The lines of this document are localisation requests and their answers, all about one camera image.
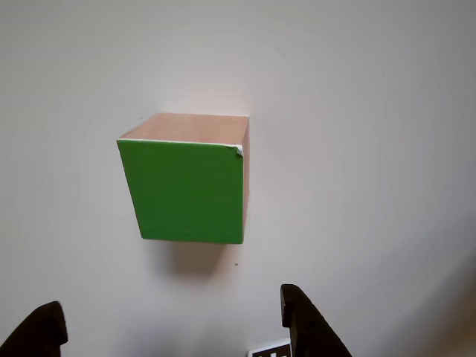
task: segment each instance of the green square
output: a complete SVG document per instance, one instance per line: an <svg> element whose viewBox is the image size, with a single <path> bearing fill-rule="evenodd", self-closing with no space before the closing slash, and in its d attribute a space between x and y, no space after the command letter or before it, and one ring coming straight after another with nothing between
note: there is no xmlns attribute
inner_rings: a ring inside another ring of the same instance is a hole
<svg viewBox="0 0 476 357"><path fill-rule="evenodd" d="M118 147L144 239L242 243L236 145L118 139Z"/></svg>

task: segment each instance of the wooden cube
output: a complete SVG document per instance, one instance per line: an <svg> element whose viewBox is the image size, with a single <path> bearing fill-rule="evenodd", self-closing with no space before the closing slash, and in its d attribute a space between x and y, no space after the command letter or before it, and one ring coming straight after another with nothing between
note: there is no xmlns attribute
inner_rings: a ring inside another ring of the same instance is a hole
<svg viewBox="0 0 476 357"><path fill-rule="evenodd" d="M118 147L144 239L242 243L248 117L159 114Z"/></svg>

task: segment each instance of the box top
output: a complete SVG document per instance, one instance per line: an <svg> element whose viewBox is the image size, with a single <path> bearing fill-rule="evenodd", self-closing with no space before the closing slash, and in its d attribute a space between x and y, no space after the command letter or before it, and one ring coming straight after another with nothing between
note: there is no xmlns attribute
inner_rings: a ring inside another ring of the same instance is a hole
<svg viewBox="0 0 476 357"><path fill-rule="evenodd" d="M248 117L161 113L120 139L242 144Z"/></svg>

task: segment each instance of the cube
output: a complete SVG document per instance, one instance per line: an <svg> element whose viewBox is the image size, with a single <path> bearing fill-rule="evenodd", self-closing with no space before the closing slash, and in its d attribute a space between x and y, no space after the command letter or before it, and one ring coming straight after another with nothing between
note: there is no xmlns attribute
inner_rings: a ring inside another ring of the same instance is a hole
<svg viewBox="0 0 476 357"><path fill-rule="evenodd" d="M243 242L248 117L159 114L118 148L142 238Z"/></svg>

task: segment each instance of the box side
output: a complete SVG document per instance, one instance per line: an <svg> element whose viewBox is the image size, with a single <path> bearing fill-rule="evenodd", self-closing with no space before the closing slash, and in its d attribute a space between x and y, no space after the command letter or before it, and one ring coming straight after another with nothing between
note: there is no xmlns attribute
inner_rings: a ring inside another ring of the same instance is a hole
<svg viewBox="0 0 476 357"><path fill-rule="evenodd" d="M121 139L118 146L144 239L242 242L236 147Z"/></svg>
<svg viewBox="0 0 476 357"><path fill-rule="evenodd" d="M242 140L243 147L243 234L245 233L246 217L248 213L248 200L250 196L250 131L247 120L245 134Z"/></svg>
<svg viewBox="0 0 476 357"><path fill-rule="evenodd" d="M248 118L231 115L163 113L155 115L123 139L241 144Z"/></svg>

